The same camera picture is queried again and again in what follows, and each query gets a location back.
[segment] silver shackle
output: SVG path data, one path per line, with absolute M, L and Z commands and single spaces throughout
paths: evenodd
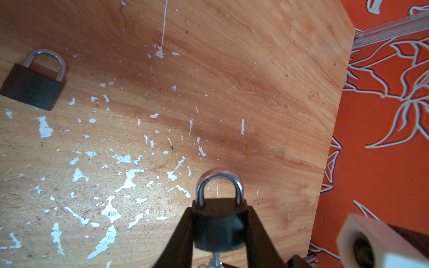
M 241 206 L 243 204 L 243 185 L 238 176 L 232 172 L 223 169 L 212 169 L 204 173 L 198 180 L 196 185 L 196 198 L 195 202 L 199 208 L 203 208 L 204 202 L 204 187 L 209 181 L 216 179 L 226 179 L 234 184 L 236 189 L 236 204 Z
M 63 57 L 61 57 L 57 52 L 54 52 L 52 50 L 49 49 L 44 49 L 44 48 L 38 48 L 35 49 L 33 51 L 31 51 L 28 56 L 24 59 L 24 63 L 22 64 L 22 66 L 24 67 L 30 67 L 31 62 L 33 61 L 33 59 L 36 56 L 39 56 L 40 54 L 48 54 L 51 55 L 53 57 L 55 57 L 59 63 L 60 63 L 60 71 L 57 74 L 57 77 L 55 78 L 55 80 L 57 80 L 58 82 L 61 82 L 64 78 L 64 75 L 66 73 L 66 62 L 63 59 Z

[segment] padlock body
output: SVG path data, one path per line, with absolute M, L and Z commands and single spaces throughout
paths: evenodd
M 15 63 L 0 94 L 50 111 L 63 87 L 63 83 Z
M 226 252 L 245 246 L 247 204 L 236 207 L 234 198 L 205 199 L 204 208 L 191 208 L 193 241 L 196 248 Z

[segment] padlock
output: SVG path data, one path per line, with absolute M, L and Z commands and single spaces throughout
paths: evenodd
M 33 59 L 40 54 L 51 55 L 60 62 L 56 79 L 29 69 Z M 62 80 L 65 73 L 66 62 L 58 53 L 43 48 L 36 49 L 25 58 L 23 65 L 15 63 L 0 89 L 0 94 L 50 111 L 64 87 Z
M 204 187 L 215 179 L 227 179 L 234 184 L 235 198 L 204 199 Z M 246 244 L 247 203 L 237 175 L 220 169 L 206 172 L 196 187 L 192 203 L 192 239 L 196 248 L 211 252 L 237 250 Z

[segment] orange patterned background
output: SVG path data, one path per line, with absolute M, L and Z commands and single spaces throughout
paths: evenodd
M 343 0 L 357 31 L 426 4 Z M 349 213 L 429 235 L 428 152 L 429 30 L 354 49 L 311 238 L 318 268 L 343 267 L 336 237 Z

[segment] wood grain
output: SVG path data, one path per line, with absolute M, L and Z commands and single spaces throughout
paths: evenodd
M 0 81 L 35 48 L 52 49 L 67 62 L 66 86 L 52 111 L 0 96 L 2 112 L 13 112 L 12 119 L 0 115 L 0 246 L 14 245 L 10 233 L 22 244 L 0 250 L 0 257 L 12 267 L 104 267 L 108 261 L 111 267 L 150 267 L 194 199 L 197 178 L 215 167 L 240 175 L 248 204 L 282 258 L 304 256 L 353 42 L 354 28 L 340 1 L 125 3 L 0 2 Z M 153 45 L 161 46 L 162 38 L 165 56 L 159 58 Z M 40 58 L 36 64 L 52 61 Z M 98 99 L 91 102 L 91 96 Z M 69 105 L 73 97 L 76 103 Z M 53 129 L 47 138 L 39 134 L 37 118 L 43 115 Z M 199 146 L 205 157 L 198 155 Z M 97 155 L 89 160 L 86 151 Z M 142 158 L 138 166 L 116 164 L 115 154 Z M 166 173 L 182 156 L 178 179 L 169 181 Z M 79 162 L 68 164 L 75 157 Z M 108 169 L 101 169 L 105 164 Z M 88 182 L 72 182 L 76 168 Z M 130 169 L 145 172 L 136 173 L 134 190 L 115 193 Z M 154 184 L 146 187 L 149 181 Z M 178 188 L 167 192 L 177 185 L 191 198 Z M 40 195 L 31 190 L 36 186 Z M 233 193 L 225 181 L 205 190 L 206 197 Z M 112 206 L 121 214 L 114 222 L 117 236 L 109 249 L 87 260 L 112 225 L 100 214 L 108 196 L 116 196 Z M 148 200 L 138 204 L 136 198 Z M 82 225 L 66 206 L 100 227 Z M 155 219 L 160 216 L 167 219 Z M 56 222 L 66 257 L 52 243 Z M 196 250 L 194 264 L 208 262 L 207 254 Z M 246 266 L 244 250 L 222 259 Z

